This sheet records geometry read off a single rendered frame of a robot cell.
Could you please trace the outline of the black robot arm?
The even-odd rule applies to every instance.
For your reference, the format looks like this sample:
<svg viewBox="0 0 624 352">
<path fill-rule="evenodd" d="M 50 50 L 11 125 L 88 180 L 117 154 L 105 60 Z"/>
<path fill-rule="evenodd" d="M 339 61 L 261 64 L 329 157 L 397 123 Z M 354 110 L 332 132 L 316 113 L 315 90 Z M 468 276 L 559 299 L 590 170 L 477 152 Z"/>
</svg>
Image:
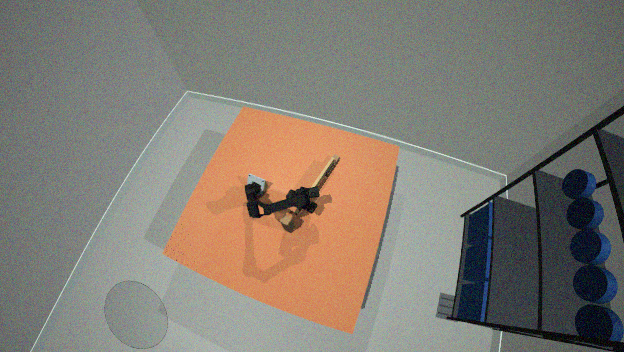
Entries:
<svg viewBox="0 0 624 352">
<path fill-rule="evenodd" d="M 295 191 L 291 191 L 291 197 L 285 200 L 281 200 L 275 202 L 273 204 L 264 204 L 260 201 L 256 201 L 256 194 L 259 194 L 261 190 L 261 185 L 255 182 L 252 184 L 248 184 L 245 186 L 245 193 L 248 199 L 247 208 L 249 212 L 249 216 L 252 218 L 260 218 L 263 215 L 271 215 L 273 212 L 279 212 L 291 207 L 304 207 L 308 203 L 310 203 L 310 198 L 319 197 L 318 186 L 306 188 L 300 187 Z M 263 207 L 264 213 L 260 214 L 259 206 Z"/>
</svg>

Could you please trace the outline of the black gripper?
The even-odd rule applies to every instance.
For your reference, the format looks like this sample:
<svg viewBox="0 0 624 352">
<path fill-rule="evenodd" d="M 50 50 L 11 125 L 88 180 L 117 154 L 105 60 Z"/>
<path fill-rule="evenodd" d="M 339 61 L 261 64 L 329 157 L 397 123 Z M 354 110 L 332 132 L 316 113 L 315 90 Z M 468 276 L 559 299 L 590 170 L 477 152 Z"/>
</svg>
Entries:
<svg viewBox="0 0 624 352">
<path fill-rule="evenodd" d="M 294 191 L 294 190 L 292 190 L 292 189 L 291 189 L 291 190 L 287 193 L 287 195 L 286 195 L 286 199 L 288 199 L 288 198 L 290 198 L 290 197 L 291 197 L 291 191 Z M 309 213 L 313 214 L 313 212 L 314 212 L 314 211 L 315 211 L 315 209 L 317 208 L 317 204 L 316 204 L 316 203 L 314 203 L 314 202 L 312 201 L 311 203 L 308 203 L 306 206 L 301 207 L 301 208 L 302 208 L 302 209 L 304 209 L 304 210 L 306 210 L 307 212 L 309 212 Z"/>
</svg>

